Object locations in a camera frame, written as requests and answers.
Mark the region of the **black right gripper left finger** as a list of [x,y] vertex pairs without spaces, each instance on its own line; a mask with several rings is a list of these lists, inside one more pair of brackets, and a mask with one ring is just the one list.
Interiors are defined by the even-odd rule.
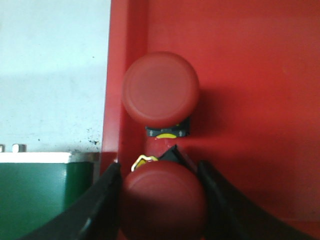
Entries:
[[67,210],[21,240],[115,240],[119,232],[121,165],[113,162]]

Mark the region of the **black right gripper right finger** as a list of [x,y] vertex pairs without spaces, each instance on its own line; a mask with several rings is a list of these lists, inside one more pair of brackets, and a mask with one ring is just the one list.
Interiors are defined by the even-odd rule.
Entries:
[[202,160],[197,176],[208,203],[206,240],[311,240],[249,200],[213,165]]

